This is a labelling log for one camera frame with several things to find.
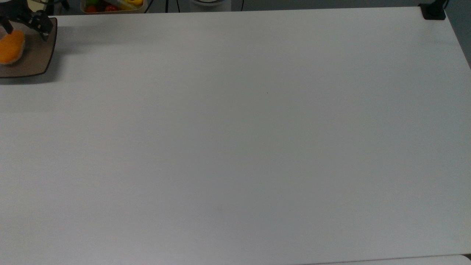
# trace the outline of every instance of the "orange sponge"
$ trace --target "orange sponge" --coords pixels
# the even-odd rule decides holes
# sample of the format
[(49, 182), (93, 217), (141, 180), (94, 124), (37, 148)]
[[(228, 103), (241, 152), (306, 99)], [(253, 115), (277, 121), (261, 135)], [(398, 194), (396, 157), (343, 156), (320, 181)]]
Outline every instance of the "orange sponge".
[(11, 65), (18, 61), (23, 54), (24, 33), (14, 30), (0, 40), (0, 64)]

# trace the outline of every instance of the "fruit basket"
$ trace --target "fruit basket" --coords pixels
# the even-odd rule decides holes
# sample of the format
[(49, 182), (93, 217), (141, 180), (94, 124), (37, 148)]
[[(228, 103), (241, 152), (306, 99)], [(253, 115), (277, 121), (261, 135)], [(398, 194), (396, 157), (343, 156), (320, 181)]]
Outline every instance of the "fruit basket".
[(144, 13), (147, 0), (81, 0), (80, 9), (89, 15)]

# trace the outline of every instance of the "brown tray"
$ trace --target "brown tray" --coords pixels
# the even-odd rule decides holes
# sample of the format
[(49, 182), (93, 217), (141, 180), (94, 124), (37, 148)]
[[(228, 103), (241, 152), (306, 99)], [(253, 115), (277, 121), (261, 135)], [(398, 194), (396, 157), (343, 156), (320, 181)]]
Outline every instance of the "brown tray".
[[(24, 32), (25, 44), (22, 57), (12, 65), (0, 65), (0, 78), (25, 77), (42, 75), (49, 67), (54, 53), (57, 36), (57, 18), (52, 17), (54, 25), (47, 41), (43, 41), (39, 33), (21, 23), (11, 22), (14, 29)], [(0, 36), (7, 34), (0, 27)]]

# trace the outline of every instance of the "white table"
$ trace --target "white table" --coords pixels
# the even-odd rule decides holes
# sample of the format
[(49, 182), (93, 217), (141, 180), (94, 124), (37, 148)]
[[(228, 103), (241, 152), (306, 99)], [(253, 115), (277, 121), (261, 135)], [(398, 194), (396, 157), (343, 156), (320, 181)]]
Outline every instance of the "white table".
[(471, 253), (471, 71), (419, 8), (58, 18), (0, 84), (2, 265)]

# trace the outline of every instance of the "cable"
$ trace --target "cable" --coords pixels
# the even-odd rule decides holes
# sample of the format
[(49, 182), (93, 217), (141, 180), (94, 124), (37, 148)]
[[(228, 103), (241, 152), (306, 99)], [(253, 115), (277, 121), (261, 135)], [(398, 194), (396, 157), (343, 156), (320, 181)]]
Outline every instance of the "cable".
[(153, 2), (154, 2), (154, 0), (150, 0), (149, 4), (147, 5), (146, 10), (144, 11), (144, 13), (147, 13), (147, 11), (149, 10), (150, 5), (152, 5)]
[(32, 0), (33, 2), (36, 2), (36, 3), (40, 3), (40, 4), (43, 4), (43, 5), (46, 5), (46, 6), (53, 6), (55, 4), (58, 4), (58, 3), (61, 3), (63, 0), (57, 0), (57, 1), (54, 1), (54, 2), (43, 2), (43, 1), (40, 1), (40, 0)]

